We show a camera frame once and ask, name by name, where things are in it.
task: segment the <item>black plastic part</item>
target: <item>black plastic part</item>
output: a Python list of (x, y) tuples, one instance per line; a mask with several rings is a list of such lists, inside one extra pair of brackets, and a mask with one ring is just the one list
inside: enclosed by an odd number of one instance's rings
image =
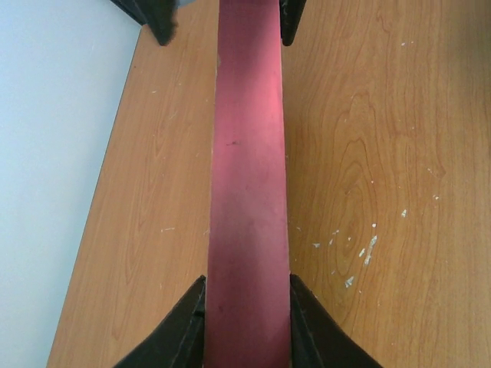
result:
[(176, 32), (176, 0), (111, 0), (140, 25), (148, 25), (161, 46), (169, 44)]
[(280, 0), (280, 22), (282, 42), (284, 46), (291, 46), (297, 34), (300, 18), (307, 0)]
[(381, 368), (334, 322), (299, 276), (290, 276), (293, 367)]
[[(176, 0), (111, 0), (140, 25), (148, 24), (160, 45), (169, 44), (176, 32)], [(284, 46), (295, 39), (306, 0), (279, 0)]]
[(165, 319), (116, 368), (201, 368), (205, 277), (199, 277)]
[[(116, 368), (202, 368), (205, 285), (199, 277), (147, 339)], [(381, 368), (329, 316), (296, 276), (290, 277), (293, 368)]]

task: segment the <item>white paint speck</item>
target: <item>white paint speck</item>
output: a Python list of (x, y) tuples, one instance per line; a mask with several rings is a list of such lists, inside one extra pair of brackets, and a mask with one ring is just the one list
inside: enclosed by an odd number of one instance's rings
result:
[(344, 282), (344, 286), (348, 289), (353, 284), (354, 276), (351, 276)]
[(368, 245), (367, 257), (365, 257), (364, 261), (365, 266), (370, 264), (371, 252), (374, 250), (375, 243), (377, 243), (376, 235), (370, 240), (370, 244)]

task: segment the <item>red board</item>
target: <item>red board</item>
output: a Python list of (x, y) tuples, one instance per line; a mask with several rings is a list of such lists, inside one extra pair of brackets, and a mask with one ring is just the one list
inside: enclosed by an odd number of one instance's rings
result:
[(278, 0), (219, 7), (206, 368), (286, 368), (290, 302)]

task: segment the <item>wooden table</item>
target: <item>wooden table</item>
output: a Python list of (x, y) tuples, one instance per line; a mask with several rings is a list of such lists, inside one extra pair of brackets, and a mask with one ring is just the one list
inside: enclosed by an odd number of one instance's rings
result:
[[(217, 9), (142, 30), (49, 367), (116, 363), (206, 273)], [(491, 4), (309, 0), (283, 78), (292, 272), (383, 366), (489, 366)]]

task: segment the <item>red strip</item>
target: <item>red strip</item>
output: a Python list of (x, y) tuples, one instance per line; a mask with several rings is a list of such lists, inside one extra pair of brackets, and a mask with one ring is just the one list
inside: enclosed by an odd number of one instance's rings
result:
[(282, 368), (290, 302), (278, 0), (221, 0), (206, 368)]

